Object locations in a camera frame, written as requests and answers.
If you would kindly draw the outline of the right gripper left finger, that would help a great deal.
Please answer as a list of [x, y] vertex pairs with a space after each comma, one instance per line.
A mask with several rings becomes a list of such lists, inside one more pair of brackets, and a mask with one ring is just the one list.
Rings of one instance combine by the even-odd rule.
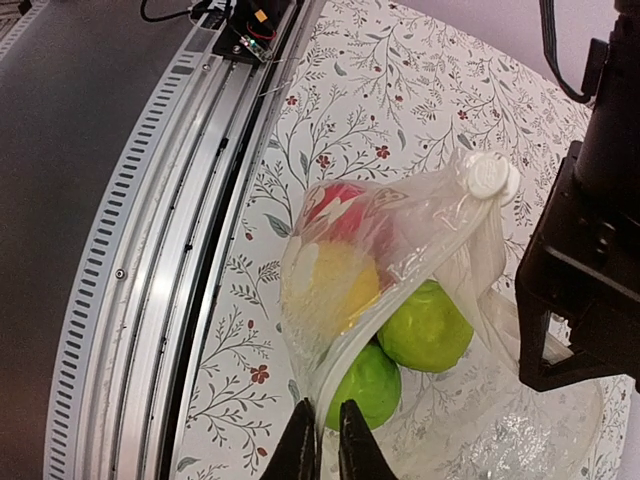
[[264, 480], [318, 479], [316, 439], [314, 408], [304, 398], [289, 418], [264, 471]]

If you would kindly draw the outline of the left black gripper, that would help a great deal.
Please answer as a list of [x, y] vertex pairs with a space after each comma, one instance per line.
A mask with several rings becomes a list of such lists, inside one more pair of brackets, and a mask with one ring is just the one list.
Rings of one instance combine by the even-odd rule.
[[519, 378], [544, 392], [639, 377], [639, 225], [586, 197], [571, 143], [516, 272]]

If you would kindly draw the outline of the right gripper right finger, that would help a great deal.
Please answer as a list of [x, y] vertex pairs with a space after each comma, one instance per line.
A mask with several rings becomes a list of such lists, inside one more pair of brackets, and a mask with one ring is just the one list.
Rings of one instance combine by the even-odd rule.
[[340, 407], [339, 472], [346, 480], [397, 480], [357, 403]]

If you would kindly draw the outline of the clear zip top bag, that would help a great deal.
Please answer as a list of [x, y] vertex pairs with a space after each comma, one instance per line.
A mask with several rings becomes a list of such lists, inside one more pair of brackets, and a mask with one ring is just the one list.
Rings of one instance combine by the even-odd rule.
[[598, 438], [587, 381], [547, 393], [518, 377], [501, 209], [520, 176], [498, 152], [440, 170], [305, 193], [281, 261], [285, 341], [314, 409], [316, 475], [337, 479], [339, 409], [357, 403], [399, 479], [569, 479]]

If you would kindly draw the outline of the yellow lemon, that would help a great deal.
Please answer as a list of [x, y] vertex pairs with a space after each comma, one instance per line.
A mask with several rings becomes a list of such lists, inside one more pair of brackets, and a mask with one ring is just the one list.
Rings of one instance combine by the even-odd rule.
[[347, 242], [304, 244], [295, 237], [285, 251], [281, 305], [296, 327], [338, 336], [351, 329], [380, 294], [373, 257]]

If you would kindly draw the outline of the red apple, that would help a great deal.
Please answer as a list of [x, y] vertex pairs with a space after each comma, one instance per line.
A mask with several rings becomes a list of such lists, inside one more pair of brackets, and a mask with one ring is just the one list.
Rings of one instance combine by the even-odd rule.
[[352, 282], [367, 295], [394, 284], [388, 272], [397, 234], [393, 210], [406, 199], [375, 182], [333, 180], [305, 194], [295, 232], [302, 247], [317, 254], [313, 279]]

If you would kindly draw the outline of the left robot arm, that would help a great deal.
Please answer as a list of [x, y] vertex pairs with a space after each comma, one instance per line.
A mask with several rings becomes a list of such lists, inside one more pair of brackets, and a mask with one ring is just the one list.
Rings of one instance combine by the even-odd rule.
[[593, 40], [575, 102], [593, 104], [515, 278], [519, 378], [544, 392], [639, 374], [639, 5]]

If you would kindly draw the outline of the floral tablecloth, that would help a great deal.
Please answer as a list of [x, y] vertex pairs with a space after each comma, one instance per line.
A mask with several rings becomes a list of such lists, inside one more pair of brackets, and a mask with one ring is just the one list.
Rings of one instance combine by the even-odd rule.
[[[307, 383], [291, 368], [280, 261], [305, 190], [388, 182], [454, 153], [497, 149], [522, 176], [502, 212], [513, 278], [561, 157], [588, 111], [502, 52], [391, 1], [330, 1], [300, 56], [246, 195], [210, 316], [175, 475], [256, 479]], [[627, 430], [624, 376], [539, 394], [474, 339], [443, 373], [404, 370], [377, 439], [403, 479], [613, 479]]]

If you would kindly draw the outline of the aluminium front rail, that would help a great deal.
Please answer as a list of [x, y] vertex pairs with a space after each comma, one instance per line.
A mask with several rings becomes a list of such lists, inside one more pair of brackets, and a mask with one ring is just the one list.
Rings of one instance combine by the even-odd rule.
[[215, 54], [220, 32], [194, 28], [160, 78], [79, 261], [54, 363], [45, 478], [176, 475], [248, 183], [321, 7], [289, 4], [259, 65]]

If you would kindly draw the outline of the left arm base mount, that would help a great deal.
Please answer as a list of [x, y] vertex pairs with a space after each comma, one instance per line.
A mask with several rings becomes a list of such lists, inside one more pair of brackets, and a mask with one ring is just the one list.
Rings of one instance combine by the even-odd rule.
[[210, 32], [210, 52], [234, 62], [260, 65], [274, 57], [277, 38], [284, 34], [302, 1], [196, 1], [189, 19]]

